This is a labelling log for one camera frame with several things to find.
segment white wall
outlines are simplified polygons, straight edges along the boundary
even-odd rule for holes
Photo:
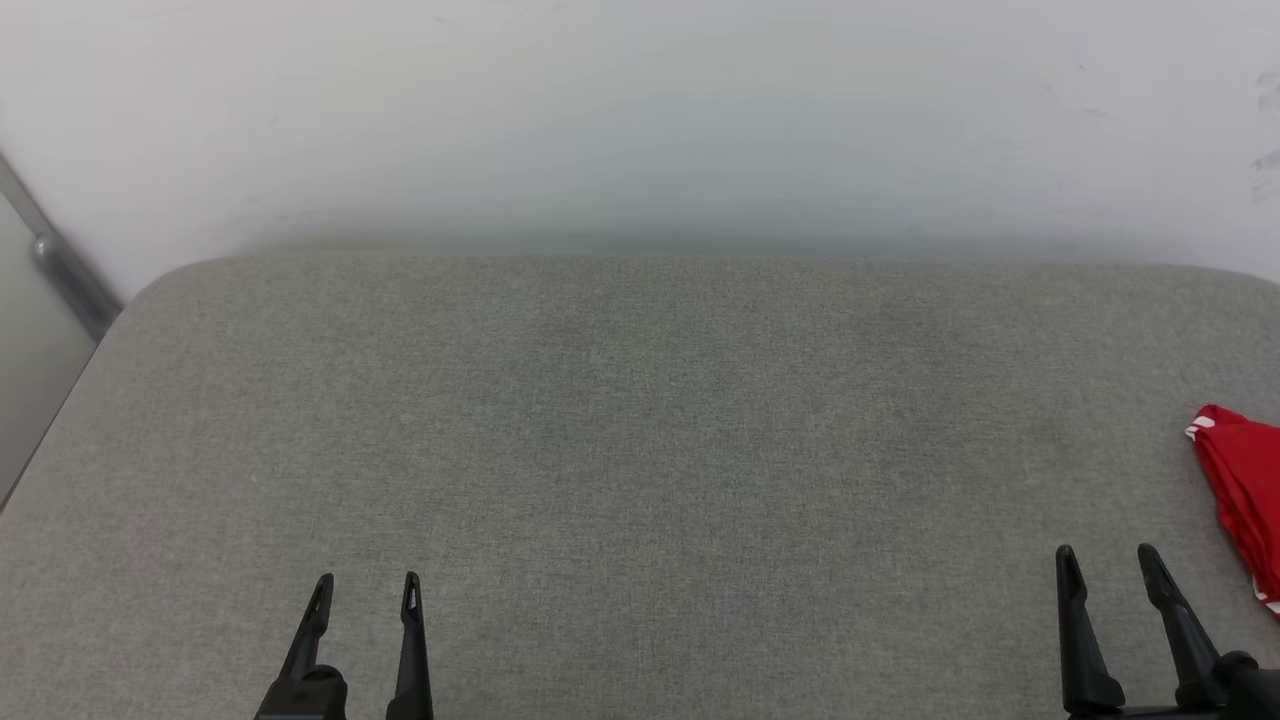
[[[1263,0],[9,0],[0,151],[125,299],[278,246],[1280,279]]]

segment gray cushion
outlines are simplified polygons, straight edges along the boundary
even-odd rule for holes
[[[1183,429],[1280,421],[1280,291],[1180,268],[220,260],[147,288],[0,514],[0,715],[251,717],[316,578],[352,717],[424,582],[438,716],[1061,715],[1280,628]]]

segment white stripe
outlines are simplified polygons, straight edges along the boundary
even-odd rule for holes
[[[1196,442],[1196,430],[1201,428],[1212,428],[1217,423],[1213,421],[1213,418],[1201,415],[1199,418],[1192,420],[1192,427],[1187,428],[1187,437],[1192,438],[1192,442]]]

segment red fabric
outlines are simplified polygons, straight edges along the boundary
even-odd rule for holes
[[[1222,527],[1253,570],[1258,600],[1280,601],[1280,428],[1207,405],[1187,434],[1217,496]]]

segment fabric texture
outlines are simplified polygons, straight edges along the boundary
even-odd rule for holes
[[[1057,717],[1053,552],[1280,666],[1187,416],[1280,420],[1280,292],[1181,268],[257,258],[120,316],[0,512],[0,717],[251,717],[316,579],[348,715],[406,570],[438,717]]]
[[[1206,405],[1187,428],[1217,516],[1253,573],[1257,598],[1280,612],[1280,428]]]

